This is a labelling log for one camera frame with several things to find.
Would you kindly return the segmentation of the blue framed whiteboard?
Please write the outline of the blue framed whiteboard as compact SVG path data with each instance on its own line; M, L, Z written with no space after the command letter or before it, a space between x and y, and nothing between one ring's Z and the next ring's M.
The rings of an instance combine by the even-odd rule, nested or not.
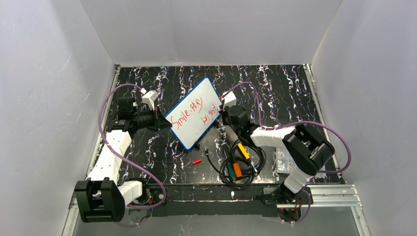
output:
M171 131L186 150L207 132L218 119L219 95L209 77L204 77L166 115Z

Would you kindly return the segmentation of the red marker cap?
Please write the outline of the red marker cap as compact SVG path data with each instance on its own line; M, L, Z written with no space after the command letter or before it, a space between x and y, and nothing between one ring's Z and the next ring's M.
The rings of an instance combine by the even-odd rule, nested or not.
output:
M199 163L201 163L201 159L197 159L197 160L194 160L193 162L192 162L192 164L193 165L197 165L197 164L199 164Z

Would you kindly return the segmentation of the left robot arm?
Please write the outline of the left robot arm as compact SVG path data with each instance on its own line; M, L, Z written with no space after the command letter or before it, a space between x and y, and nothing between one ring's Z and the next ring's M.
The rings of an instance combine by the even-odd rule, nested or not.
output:
M155 101L157 93L151 91L137 100L133 97L118 100L117 115L106 129L108 147L104 147L93 170L86 180L75 185L75 196L84 223L120 222L125 208L143 194L139 180L126 181L118 186L118 173L122 159L139 129L160 131L172 125L163 117Z

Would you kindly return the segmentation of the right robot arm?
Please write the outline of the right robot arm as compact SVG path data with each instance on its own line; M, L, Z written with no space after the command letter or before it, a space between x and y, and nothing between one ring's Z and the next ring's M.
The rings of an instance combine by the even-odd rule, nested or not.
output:
M280 185L280 194L299 193L335 153L333 145L313 127L314 122L265 127L251 122L240 105L221 108L219 112L224 124L232 128L243 145L288 151L295 167Z

